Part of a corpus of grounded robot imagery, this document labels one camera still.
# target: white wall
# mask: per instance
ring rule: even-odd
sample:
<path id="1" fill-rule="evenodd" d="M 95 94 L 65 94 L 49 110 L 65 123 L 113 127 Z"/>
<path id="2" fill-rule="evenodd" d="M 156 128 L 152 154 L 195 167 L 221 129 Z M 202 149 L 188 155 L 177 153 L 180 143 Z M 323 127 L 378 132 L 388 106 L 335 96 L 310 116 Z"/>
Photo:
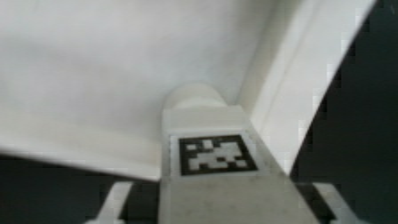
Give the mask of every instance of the white wall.
<path id="1" fill-rule="evenodd" d="M 271 0 L 0 0 L 0 110 L 24 121 L 6 123 L 0 151 L 104 169 L 95 156 L 124 157 L 111 147 L 90 148 L 100 136 L 131 163 L 157 167 L 132 151 L 157 157 L 164 96 L 182 83 L 203 81 L 234 102 L 271 5 Z M 22 126 L 31 133 L 17 132 Z M 97 137 L 52 138 L 60 130 Z M 108 135 L 136 141 L 120 143 Z M 10 147 L 8 139 L 22 144 Z"/>
<path id="2" fill-rule="evenodd" d="M 280 1 L 237 103 L 285 173 L 372 0 Z"/>

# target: dark background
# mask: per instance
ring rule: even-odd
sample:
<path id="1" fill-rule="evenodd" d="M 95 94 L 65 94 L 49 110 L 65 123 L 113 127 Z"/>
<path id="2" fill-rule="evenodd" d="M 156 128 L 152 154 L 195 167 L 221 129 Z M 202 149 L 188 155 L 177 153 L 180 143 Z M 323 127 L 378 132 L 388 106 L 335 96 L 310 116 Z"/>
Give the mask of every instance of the dark background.
<path id="1" fill-rule="evenodd" d="M 0 223 L 79 224 L 124 179 L 0 157 Z M 378 1 L 312 121 L 291 179 L 335 184 L 362 219 L 398 223 L 398 0 Z M 157 185 L 136 181 L 127 224 L 156 223 Z"/>
<path id="2" fill-rule="evenodd" d="M 331 182 L 358 217 L 398 223 L 398 1 L 378 1 L 326 91 L 294 181 Z"/>

